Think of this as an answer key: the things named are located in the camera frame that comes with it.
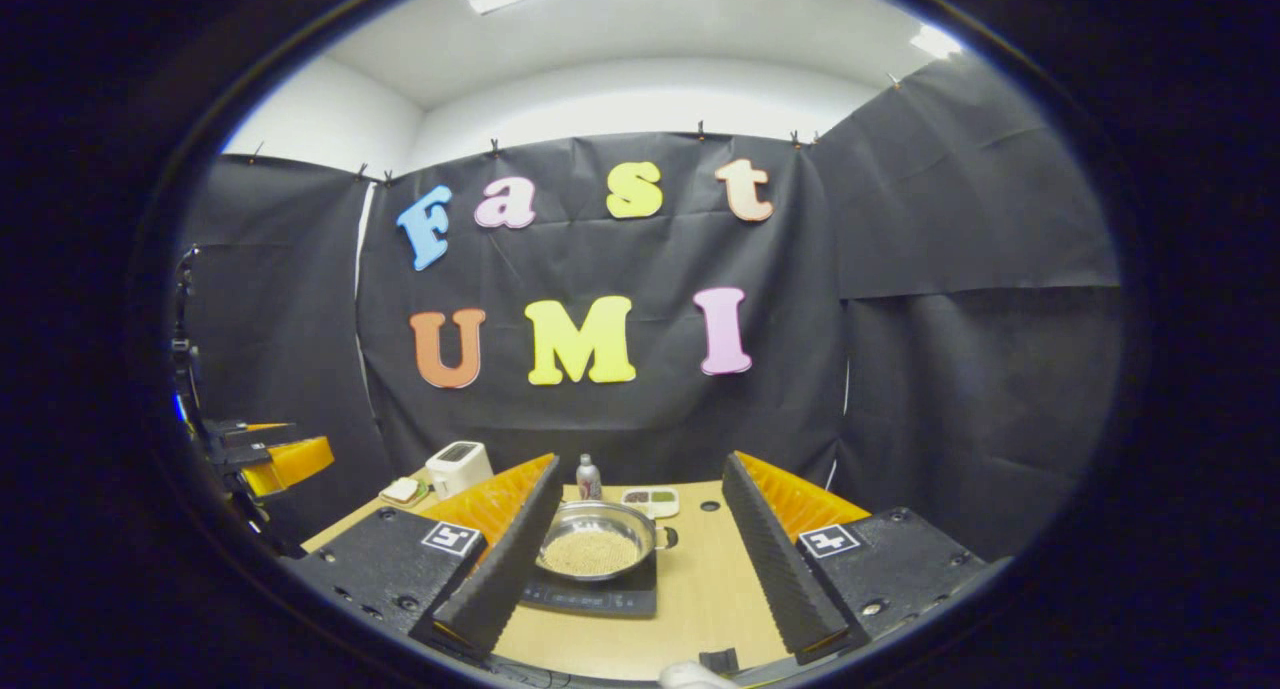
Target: white ceiling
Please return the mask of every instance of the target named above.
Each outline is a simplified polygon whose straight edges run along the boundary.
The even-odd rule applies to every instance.
[[[919,28],[882,0],[529,0],[488,15],[466,0],[407,0],[328,55],[430,110],[618,59],[737,59],[886,87],[933,59],[909,44]]]

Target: pan handle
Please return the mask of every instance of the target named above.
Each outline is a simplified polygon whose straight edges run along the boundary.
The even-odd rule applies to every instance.
[[[672,526],[659,526],[658,529],[662,529],[662,530],[664,530],[667,533],[667,547],[654,547],[655,551],[660,552],[663,549],[668,549],[668,548],[676,547],[676,544],[680,543],[680,534],[676,531],[675,528],[672,528]]]

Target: foam letter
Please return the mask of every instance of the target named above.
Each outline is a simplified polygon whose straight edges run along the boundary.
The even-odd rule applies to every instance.
[[[763,169],[751,169],[751,160],[728,161],[716,170],[716,178],[724,182],[728,207],[739,219],[763,222],[773,214],[772,202],[760,201],[755,193],[755,186],[767,183],[769,175]]]
[[[440,389],[461,389],[480,375],[480,324],[484,323],[484,310],[453,311],[453,323],[458,325],[462,359],[456,368],[449,369],[440,361],[440,327],[444,325],[444,315],[425,311],[408,318],[417,348],[417,373],[428,384]]]
[[[707,315],[707,359],[703,374],[741,374],[751,369],[751,357],[742,353],[737,328],[737,305],[746,297],[742,289],[717,287],[694,295],[694,302]]]
[[[453,192],[440,184],[403,210],[396,220],[397,227],[404,228],[408,243],[413,246],[413,269],[426,269],[449,248],[449,242],[436,234],[444,234],[449,229],[449,218],[444,214],[443,205],[452,199]]]
[[[507,193],[498,196],[503,190]],[[484,188],[489,197],[476,206],[476,224],[481,227],[507,225],[512,229],[529,227],[534,220],[534,183],[524,177],[498,179]]]
[[[609,172],[609,196],[604,205],[618,219],[649,216],[662,207],[662,190],[655,183],[662,179],[653,161],[622,161]]]
[[[556,369],[557,356],[568,378],[580,382],[593,352],[591,382],[607,384],[635,379],[636,368],[627,361],[627,311],[631,311],[631,300],[600,297],[586,312],[580,330],[558,301],[525,307],[525,316],[534,323],[534,370],[529,373],[529,383],[559,384],[564,374]]]

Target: white wall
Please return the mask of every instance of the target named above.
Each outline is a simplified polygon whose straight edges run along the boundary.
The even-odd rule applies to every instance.
[[[812,70],[707,59],[643,59],[549,70],[426,111],[408,170],[563,137],[623,132],[813,141],[881,88]]]
[[[224,152],[310,161],[380,178],[397,175],[413,147],[422,110],[407,97],[332,59],[307,64],[237,129]]]

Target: pink letter i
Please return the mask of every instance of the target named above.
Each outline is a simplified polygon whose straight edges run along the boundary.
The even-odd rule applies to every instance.
[[[707,315],[704,374],[740,374],[751,369],[751,357],[742,353],[742,338],[737,328],[737,305],[745,297],[742,289],[736,287],[717,287],[694,295],[695,305]]]

